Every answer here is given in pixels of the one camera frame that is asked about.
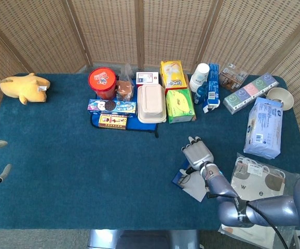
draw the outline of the red lid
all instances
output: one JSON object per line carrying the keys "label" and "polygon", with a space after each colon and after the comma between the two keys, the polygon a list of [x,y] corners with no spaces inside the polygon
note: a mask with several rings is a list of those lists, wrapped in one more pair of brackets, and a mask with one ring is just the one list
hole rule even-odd
{"label": "red lid", "polygon": [[89,85],[95,91],[107,91],[115,87],[115,81],[115,73],[108,67],[100,67],[89,75]]}

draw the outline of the green box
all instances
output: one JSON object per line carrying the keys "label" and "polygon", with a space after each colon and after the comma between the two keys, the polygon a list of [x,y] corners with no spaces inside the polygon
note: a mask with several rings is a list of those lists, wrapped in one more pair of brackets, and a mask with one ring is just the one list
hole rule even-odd
{"label": "green box", "polygon": [[169,90],[166,94],[166,107],[169,123],[191,121],[195,115],[189,89]]}

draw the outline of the white food container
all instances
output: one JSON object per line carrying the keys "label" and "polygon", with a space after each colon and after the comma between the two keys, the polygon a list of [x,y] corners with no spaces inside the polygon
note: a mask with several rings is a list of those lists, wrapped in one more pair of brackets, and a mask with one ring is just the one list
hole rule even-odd
{"label": "white food container", "polygon": [[138,118],[142,123],[166,122],[165,93],[161,85],[138,87]]}

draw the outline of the clear plastic bag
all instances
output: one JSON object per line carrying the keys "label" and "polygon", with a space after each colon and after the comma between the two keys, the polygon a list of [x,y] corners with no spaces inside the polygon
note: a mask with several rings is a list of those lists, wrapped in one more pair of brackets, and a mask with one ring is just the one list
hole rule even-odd
{"label": "clear plastic bag", "polygon": [[133,70],[129,64],[120,69],[119,80],[116,83],[117,100],[130,101],[134,95],[134,83],[132,81]]}
{"label": "clear plastic bag", "polygon": [[[260,163],[238,153],[232,174],[231,185],[244,200],[280,195],[292,195],[300,174],[290,173],[277,167]],[[290,245],[295,227],[277,227]],[[219,232],[261,248],[282,248],[281,241],[271,227],[254,225],[251,228],[221,225]]]}

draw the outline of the red plastic container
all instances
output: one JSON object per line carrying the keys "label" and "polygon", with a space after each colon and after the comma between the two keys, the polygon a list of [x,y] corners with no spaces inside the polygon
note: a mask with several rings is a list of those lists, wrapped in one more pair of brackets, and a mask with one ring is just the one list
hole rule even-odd
{"label": "red plastic container", "polygon": [[116,81],[115,73],[108,67],[100,67],[89,75],[89,86],[103,100],[114,99]]}

